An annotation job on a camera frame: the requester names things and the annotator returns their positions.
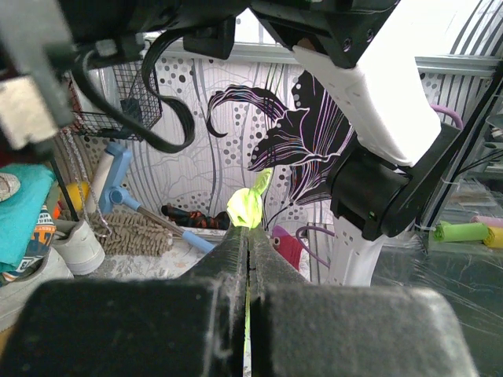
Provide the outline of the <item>teal folded clothes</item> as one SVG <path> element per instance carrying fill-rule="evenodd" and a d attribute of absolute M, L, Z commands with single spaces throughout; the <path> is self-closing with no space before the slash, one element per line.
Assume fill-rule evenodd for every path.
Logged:
<path fill-rule="evenodd" d="M 1 271 L 9 272 L 25 256 L 55 176 L 50 168 L 34 164 L 11 164 L 1 172 L 20 182 L 17 192 L 1 202 Z"/>

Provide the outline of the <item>white sneaker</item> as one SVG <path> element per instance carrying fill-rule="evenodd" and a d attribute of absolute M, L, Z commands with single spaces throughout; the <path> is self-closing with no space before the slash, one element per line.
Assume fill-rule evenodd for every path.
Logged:
<path fill-rule="evenodd" d="M 86 220 L 56 220 L 55 226 L 52 246 L 74 275 L 88 275 L 101 266 L 105 252 Z"/>

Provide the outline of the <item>green bag roll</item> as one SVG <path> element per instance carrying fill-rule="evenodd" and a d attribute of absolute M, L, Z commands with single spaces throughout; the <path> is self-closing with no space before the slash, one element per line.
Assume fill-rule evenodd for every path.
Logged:
<path fill-rule="evenodd" d="M 483 241 L 488 235 L 488 227 L 479 222 L 451 224 L 441 221 L 432 233 L 433 240 L 436 242 Z"/>

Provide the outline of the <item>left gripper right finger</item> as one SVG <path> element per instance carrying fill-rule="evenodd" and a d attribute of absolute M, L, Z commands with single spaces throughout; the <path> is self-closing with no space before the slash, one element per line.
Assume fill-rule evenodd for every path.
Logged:
<path fill-rule="evenodd" d="M 429 288 L 306 281 L 248 234 L 254 376 L 475 376 L 447 300 Z"/>

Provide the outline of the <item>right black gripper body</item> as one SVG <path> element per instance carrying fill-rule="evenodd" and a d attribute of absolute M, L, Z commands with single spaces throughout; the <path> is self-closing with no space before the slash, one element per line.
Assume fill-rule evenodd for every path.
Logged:
<path fill-rule="evenodd" d="M 4 1 L 1 4 L 1 146 L 47 149 L 74 117 L 62 75 L 70 71 L 92 104 L 156 149 L 171 143 L 110 105 L 93 87 L 92 68 L 142 62 L 148 82 L 173 42 L 227 58 L 233 1 Z"/>

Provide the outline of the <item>striped colourful sock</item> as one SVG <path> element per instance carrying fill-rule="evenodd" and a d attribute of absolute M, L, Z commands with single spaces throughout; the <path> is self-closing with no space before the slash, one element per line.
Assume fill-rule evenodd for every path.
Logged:
<path fill-rule="evenodd" d="M 270 243 L 273 249 L 298 272 L 302 274 L 309 272 L 310 262 L 307 251 L 287 230 L 279 225 L 274 226 Z"/>

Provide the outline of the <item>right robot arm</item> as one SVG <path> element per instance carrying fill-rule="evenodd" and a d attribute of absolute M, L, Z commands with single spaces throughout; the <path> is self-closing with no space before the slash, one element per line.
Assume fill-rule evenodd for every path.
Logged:
<path fill-rule="evenodd" d="M 422 90 L 398 1 L 4 1 L 1 4 L 1 163 L 53 154 L 74 117 L 62 76 L 70 71 L 92 104 L 159 152 L 191 145 L 195 124 L 178 99 L 176 145 L 112 107 L 88 71 L 142 60 L 142 78 L 173 42 L 226 59 L 246 9 L 311 73 L 357 137 L 329 171 L 331 209 L 354 246 L 331 268 L 341 285 L 369 283 L 385 237 L 397 236 L 428 201 L 462 143 Z"/>

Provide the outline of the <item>green trash bag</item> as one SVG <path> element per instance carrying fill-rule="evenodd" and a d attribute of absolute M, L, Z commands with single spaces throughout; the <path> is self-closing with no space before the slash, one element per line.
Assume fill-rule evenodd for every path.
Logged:
<path fill-rule="evenodd" d="M 261 171 L 251 188 L 238 189 L 229 199 L 226 212 L 235 227 L 255 229 L 261 224 L 263 200 L 261 195 L 269 187 L 271 168 Z"/>

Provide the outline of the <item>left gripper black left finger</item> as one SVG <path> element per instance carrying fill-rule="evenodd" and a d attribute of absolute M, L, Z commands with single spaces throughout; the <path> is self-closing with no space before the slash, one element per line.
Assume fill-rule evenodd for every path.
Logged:
<path fill-rule="evenodd" d="M 28 299 L 4 376 L 240 376 L 248 233 L 175 279 L 53 280 Z"/>

